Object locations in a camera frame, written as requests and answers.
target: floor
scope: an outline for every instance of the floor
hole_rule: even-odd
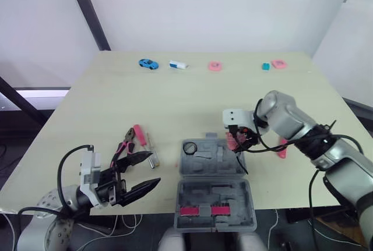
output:
[[[28,138],[17,138],[17,139],[5,139],[0,137],[0,188],[3,187],[9,175],[13,169],[17,166],[17,162],[20,160],[22,155],[26,152],[33,139]],[[272,230],[270,238],[270,250],[315,250],[311,229],[309,223],[304,220],[297,223],[289,224],[286,221],[285,210],[278,210],[279,223]],[[10,220],[16,223],[16,216],[9,215]],[[90,217],[91,221],[97,226],[90,226],[100,229],[100,225],[104,225],[102,218],[95,216]],[[106,218],[105,222],[114,224],[115,217]],[[267,245],[268,231],[269,228],[276,222],[276,213],[274,210],[256,210],[256,219],[258,227],[256,232],[259,234],[265,245]],[[22,227],[25,227],[31,217],[25,215],[22,217]],[[118,220],[115,235],[123,235],[132,231],[132,229],[125,228],[122,225],[121,219]],[[128,225],[133,225],[133,216],[126,215],[125,222]],[[95,250],[107,250],[107,251],[155,251],[157,250],[159,240],[161,239],[164,231],[169,227],[172,227],[174,223],[173,214],[149,214],[144,215],[143,219],[135,229],[133,233],[127,236],[100,239],[92,242],[84,250],[95,251]],[[337,239],[339,241],[351,241],[347,237],[338,234],[334,230],[331,230],[327,226],[317,222],[316,228],[322,234]],[[102,228],[101,232],[110,233],[110,229]],[[75,226],[74,233],[71,239],[71,244],[68,250],[76,251],[83,244],[91,239],[97,238],[100,235],[86,230],[80,226]],[[358,251],[366,250],[366,248],[354,246],[346,243],[340,243],[326,239],[319,234],[316,235],[320,250],[346,250],[346,251]],[[190,234],[190,250],[226,250],[224,249],[224,240],[226,235],[224,233],[208,233],[208,234]],[[0,216],[0,251],[10,250],[12,246],[12,233],[8,222],[3,216]],[[282,246],[282,243],[288,242],[291,249],[286,249]]]

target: open tool case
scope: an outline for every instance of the open tool case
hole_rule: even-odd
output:
[[[243,179],[244,155],[228,149],[216,133],[206,139],[188,139],[197,150],[181,150],[174,227],[180,232],[252,232],[256,217],[249,182]]]

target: light wood table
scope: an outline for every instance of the light wood table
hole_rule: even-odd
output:
[[[141,58],[157,61],[159,69],[141,68]],[[171,69],[170,59],[190,67]],[[272,59],[285,60],[288,68],[263,71],[261,64]],[[211,60],[221,61],[223,70],[209,71]],[[57,186],[62,156],[78,145],[93,144],[102,154],[102,168],[107,168],[118,142],[131,126],[140,124],[153,138],[161,165],[152,170],[145,161],[128,168],[124,174],[127,187],[156,177],[161,182],[126,207],[108,206],[91,214],[172,213],[181,178],[181,141],[203,138],[206,132],[224,138],[222,111],[251,110],[271,90],[295,97],[297,105],[319,123],[336,119],[333,133],[356,138],[372,158],[371,137],[304,53],[100,52],[2,188],[0,208],[15,213],[36,205]],[[274,132],[263,139],[270,146],[279,142]],[[75,153],[66,161],[64,185],[79,184],[81,155]],[[256,209],[308,207],[308,183],[315,168],[294,146],[288,148],[284,160],[275,153],[246,153],[246,164]],[[321,176],[315,181],[313,198],[315,206],[337,204]]]

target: black cable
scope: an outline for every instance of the black cable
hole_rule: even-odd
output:
[[[353,143],[355,143],[356,147],[358,148],[359,152],[364,155],[363,148],[361,147],[360,143],[354,139],[353,137],[346,136],[346,135],[331,135],[331,137],[336,137],[340,139],[348,139],[351,140]]]
[[[273,151],[273,152],[281,152],[281,151],[285,150],[286,147],[279,148],[281,145],[278,145],[278,146],[276,146],[276,147],[269,147],[267,144],[265,144],[265,142],[264,142],[263,139],[262,139],[261,134],[259,133],[259,127],[258,127],[258,124],[257,124],[255,118],[258,116],[257,112],[258,112],[259,104],[261,104],[262,100],[263,100],[263,99],[261,98],[261,99],[258,101],[258,103],[256,104],[256,107],[255,107],[255,110],[254,110],[254,120],[253,120],[253,122],[254,122],[255,130],[256,130],[256,134],[258,135],[258,139],[259,139],[259,141],[263,144],[263,146],[264,146],[267,150],[269,150],[269,151]]]
[[[58,191],[58,196],[59,196],[59,199],[62,203],[62,206],[67,211],[67,213],[70,213],[71,210],[70,210],[70,207],[69,207],[69,205],[67,204],[67,202],[64,198],[64,194],[62,193],[62,167],[64,166],[64,162],[66,161],[66,159],[72,153],[74,153],[75,151],[78,151],[80,149],[85,149],[85,148],[87,148],[89,151],[93,151],[93,146],[92,145],[89,145],[89,144],[81,145],[81,146],[75,147],[74,149],[67,152],[64,155],[64,157],[62,158],[61,162],[59,162],[59,166],[58,166],[58,170],[57,170],[57,191]]]
[[[318,173],[319,173],[319,170],[317,169],[314,175],[312,176],[311,181],[309,182],[309,187],[308,187],[309,214],[310,214],[310,220],[311,220],[312,238],[314,239],[314,245],[315,245],[316,251],[319,251],[319,246],[317,245],[316,233],[315,233],[315,216],[314,216],[314,208],[312,206],[312,184],[314,183],[314,180]]]
[[[50,213],[50,214],[54,214],[54,215],[57,215],[61,218],[66,218],[67,215],[59,212],[59,211],[55,211],[55,210],[52,210],[52,209],[48,209],[48,208],[44,208],[44,207],[37,207],[37,206],[28,206],[28,207],[24,207],[22,209],[20,209],[17,213],[17,216],[18,216],[18,238],[16,240],[16,244],[14,246],[14,250],[13,251],[16,251],[17,250],[17,243],[18,243],[18,239],[19,239],[19,236],[21,235],[22,233],[22,228],[21,228],[21,215],[22,213],[24,213],[25,211],[40,211],[40,212],[46,212],[46,213]]]
[[[315,136],[310,136],[310,137],[302,137],[300,139],[294,139],[294,140],[289,140],[287,143],[285,144],[280,144],[280,145],[277,145],[275,147],[269,147],[268,149],[260,149],[260,150],[250,150],[250,149],[245,149],[244,146],[237,140],[237,138],[235,138],[235,141],[236,143],[241,147],[241,149],[243,149],[243,151],[246,151],[246,152],[249,152],[249,153],[263,153],[263,152],[268,152],[268,151],[275,151],[275,152],[278,152],[276,150],[284,150],[287,146],[289,145],[292,145],[294,143],[298,143],[298,142],[305,142],[307,140],[314,140],[314,139],[327,139],[329,137],[335,137],[337,139],[349,139],[351,140],[355,145],[356,147],[358,148],[359,152],[361,154],[364,155],[364,152],[363,152],[363,149],[362,147],[360,146],[359,142],[354,139],[353,137],[350,137],[350,136],[346,136],[346,135],[330,135],[330,134],[324,134],[324,135],[315,135]]]
[[[40,211],[40,212],[46,212],[46,213],[50,213],[50,214],[54,214],[54,215],[57,215],[57,216],[60,216],[61,218],[66,218],[67,215],[59,212],[59,211],[55,211],[53,209],[48,209],[48,208],[44,208],[44,207],[37,207],[37,206],[28,206],[28,207],[24,207],[22,209],[20,209],[18,211],[18,216],[21,216],[22,213],[24,213],[25,211]]]
[[[235,156],[235,157],[236,157],[237,162],[239,163],[240,167],[244,170],[244,172],[245,172],[247,175],[249,175],[247,169],[244,167],[244,165],[242,165],[242,163],[241,163],[240,159],[238,158],[238,156]]]

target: screwdriver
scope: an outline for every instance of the screwdriver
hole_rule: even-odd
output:
[[[149,137],[149,134],[147,134],[147,138],[149,140],[149,149],[147,149],[146,147],[146,139],[145,139],[145,136],[144,136],[144,133],[140,127],[140,125],[135,125],[133,126],[134,130],[135,130],[135,133],[136,133],[136,137],[138,138],[139,142],[140,142],[140,145],[142,147],[144,147],[144,149],[146,151],[151,151],[153,152],[153,155],[151,155],[149,157],[149,163],[150,163],[150,167],[151,168],[155,168],[155,167],[158,167],[159,166],[159,160],[158,160],[158,155],[157,153],[155,152],[155,149],[154,149],[154,145],[152,145],[151,141],[150,141],[150,137]]]

